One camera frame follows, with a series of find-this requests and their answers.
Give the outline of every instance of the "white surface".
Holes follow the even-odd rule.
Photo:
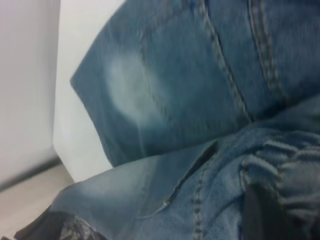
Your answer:
[[[123,0],[61,0],[53,144],[76,182],[102,173],[111,165],[70,78],[122,3]]]
[[[34,176],[0,193],[0,238],[12,238],[52,203],[59,191],[73,184],[63,165]]]
[[[59,0],[0,1],[0,185],[54,158]]]

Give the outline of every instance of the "denim fabric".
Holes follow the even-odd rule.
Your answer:
[[[320,208],[320,4],[128,0],[71,84],[108,159],[51,212],[108,240],[240,240],[246,186]]]
[[[50,211],[77,215],[108,240],[240,240],[246,186],[259,183],[309,234],[320,209],[319,116],[317,96],[237,134],[77,183]]]

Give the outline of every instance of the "black fabric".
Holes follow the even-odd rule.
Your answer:
[[[244,240],[305,240],[272,193],[259,184],[247,187],[242,213]]]
[[[59,240],[69,214],[63,212],[44,211],[35,221],[18,231],[17,240]]]
[[[320,240],[320,216],[314,220],[314,224],[311,228],[311,234],[313,240]]]

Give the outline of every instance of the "seam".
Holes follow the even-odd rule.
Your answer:
[[[151,98],[151,101],[154,103],[154,105],[157,107],[157,109],[159,110],[159,112],[164,116],[164,118],[171,124],[173,124],[174,126],[178,127],[177,121],[173,118],[173,116],[171,116],[168,112],[168,110],[165,108],[165,106],[162,106],[161,102],[156,98],[156,96],[152,93],[151,88],[150,88],[150,84],[148,81],[148,70],[146,67],[146,56],[145,56],[145,48],[146,48],[146,43],[145,43],[145,36],[146,36],[146,32],[142,31],[139,34],[139,39],[140,39],[140,55],[142,58],[142,65],[143,65],[143,69],[144,69],[144,75],[145,78],[147,79],[146,81],[146,89],[147,89],[147,93]]]
[[[203,169],[201,170],[201,174],[197,180],[195,192],[193,195],[193,233],[192,233],[192,239],[193,240],[203,240],[204,239],[204,230],[202,226],[202,214],[201,214],[201,206],[203,202],[203,196],[201,194],[201,191],[204,186],[204,177],[205,173],[211,166],[211,164],[214,162],[213,158],[207,161],[203,165]]]
[[[219,68],[221,69],[222,73],[224,74],[225,78],[227,79],[229,88],[231,90],[231,94],[233,95],[233,98],[236,101],[236,104],[239,106],[240,110],[242,111],[245,118],[251,123],[253,121],[252,117],[249,115],[247,111],[246,104],[244,102],[244,99],[238,89],[238,86],[233,78],[233,75],[227,66],[225,57],[222,52],[222,48],[220,45],[219,37],[217,35],[216,29],[210,20],[208,11],[206,9],[206,3],[205,0],[199,0],[199,8],[198,12],[203,20],[205,33],[208,35],[211,45],[213,48],[213,52],[216,57],[216,61],[218,63]]]
[[[184,184],[184,182],[192,175],[194,174],[198,169],[201,168],[206,162],[209,162],[212,157],[217,152],[217,144],[218,142],[215,140],[212,144],[210,144],[202,153],[201,155],[196,159],[196,161],[193,163],[192,167],[186,172],[186,174],[183,176],[183,178],[179,181],[178,185],[173,189],[173,192],[170,194],[167,202],[172,203],[174,199],[176,198],[178,192],[180,191],[180,188]]]
[[[251,29],[253,32],[253,38],[257,47],[260,63],[262,66],[263,75],[269,90],[276,96],[284,98],[288,103],[289,97],[285,93],[279,76],[276,71],[275,62],[272,54],[272,47],[270,43],[270,36],[267,32],[262,1],[257,1],[256,14],[254,12],[255,0],[249,1],[249,18]]]

